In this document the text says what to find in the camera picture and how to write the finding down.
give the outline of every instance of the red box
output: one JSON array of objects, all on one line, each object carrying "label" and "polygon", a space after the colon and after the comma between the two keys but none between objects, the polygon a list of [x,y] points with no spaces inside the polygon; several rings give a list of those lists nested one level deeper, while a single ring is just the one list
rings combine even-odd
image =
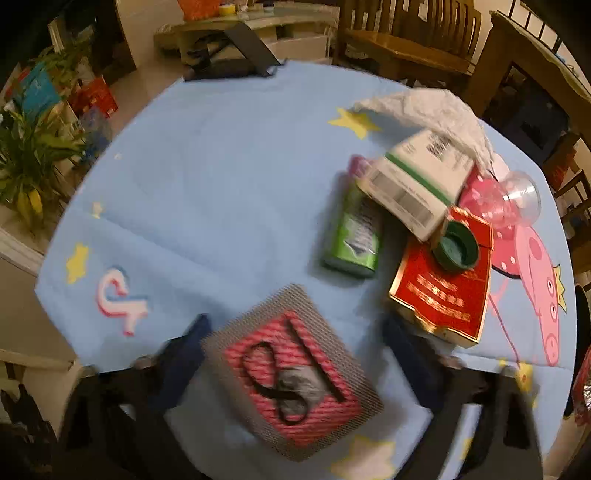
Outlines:
[{"label": "red box", "polygon": [[424,330],[463,347],[477,344],[486,314],[492,257],[492,228],[457,207],[449,218],[464,223],[479,245],[478,263],[461,273],[441,268],[429,242],[409,239],[389,296],[400,313]]},{"label": "red box", "polygon": [[81,117],[94,105],[96,105],[107,118],[110,118],[111,115],[119,109],[102,76],[95,78],[88,85],[84,85],[76,93],[72,94],[70,97],[70,105],[77,117]]}]

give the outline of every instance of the barcode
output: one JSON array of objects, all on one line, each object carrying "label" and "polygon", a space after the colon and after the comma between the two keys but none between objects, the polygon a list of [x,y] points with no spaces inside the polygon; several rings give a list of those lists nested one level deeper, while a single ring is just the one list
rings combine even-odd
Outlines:
[{"label": "barcode", "polygon": [[406,191],[402,185],[399,185],[385,174],[377,171],[371,179],[371,183],[377,189],[388,195],[393,202],[412,216],[418,223],[425,226],[433,218],[433,213],[417,200],[412,193]]}]

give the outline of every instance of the clear plastic cup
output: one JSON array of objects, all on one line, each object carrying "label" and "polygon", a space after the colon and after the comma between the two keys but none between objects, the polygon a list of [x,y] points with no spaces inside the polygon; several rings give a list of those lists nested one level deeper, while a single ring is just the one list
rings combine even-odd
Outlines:
[{"label": "clear plastic cup", "polygon": [[512,171],[501,182],[487,182],[479,195],[464,202],[463,207],[499,230],[534,223],[540,216],[541,201],[531,178],[521,171]]}]

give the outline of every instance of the potted plant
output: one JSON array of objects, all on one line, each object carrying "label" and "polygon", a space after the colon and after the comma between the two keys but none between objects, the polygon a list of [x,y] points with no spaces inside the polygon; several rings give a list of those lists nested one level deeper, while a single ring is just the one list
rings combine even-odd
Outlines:
[{"label": "potted plant", "polygon": [[82,133],[61,138],[61,120],[51,110],[27,118],[20,107],[2,112],[0,124],[0,203],[16,210],[35,233],[54,222],[72,188],[57,168],[84,150]]}]

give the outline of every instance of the yellow star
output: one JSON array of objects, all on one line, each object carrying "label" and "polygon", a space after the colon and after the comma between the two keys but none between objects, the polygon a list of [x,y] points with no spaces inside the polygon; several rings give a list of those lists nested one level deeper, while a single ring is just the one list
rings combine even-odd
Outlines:
[{"label": "yellow star", "polygon": [[530,393],[533,385],[534,368],[530,364],[521,362],[515,373],[515,379],[524,393]]},{"label": "yellow star", "polygon": [[391,457],[394,442],[374,442],[356,435],[347,457],[330,466],[332,474],[345,480],[386,480],[396,473]]},{"label": "yellow star", "polygon": [[68,283],[75,283],[86,276],[86,260],[88,259],[89,248],[76,244],[74,254],[66,262],[68,269]]},{"label": "yellow star", "polygon": [[337,108],[336,111],[339,113],[340,118],[330,120],[329,123],[337,127],[350,128],[361,140],[367,137],[368,131],[382,131],[380,127],[374,125],[367,113],[353,113],[344,108]]},{"label": "yellow star", "polygon": [[[499,365],[503,368],[508,364],[504,360],[499,360]],[[521,391],[530,396],[531,408],[536,408],[538,406],[538,392],[533,391],[534,367],[525,362],[519,363],[518,368],[515,369],[515,381],[517,382],[517,385],[519,385]]]},{"label": "yellow star", "polygon": [[103,206],[100,202],[93,202],[92,203],[92,216],[94,218],[100,218],[100,214],[103,213]]}]

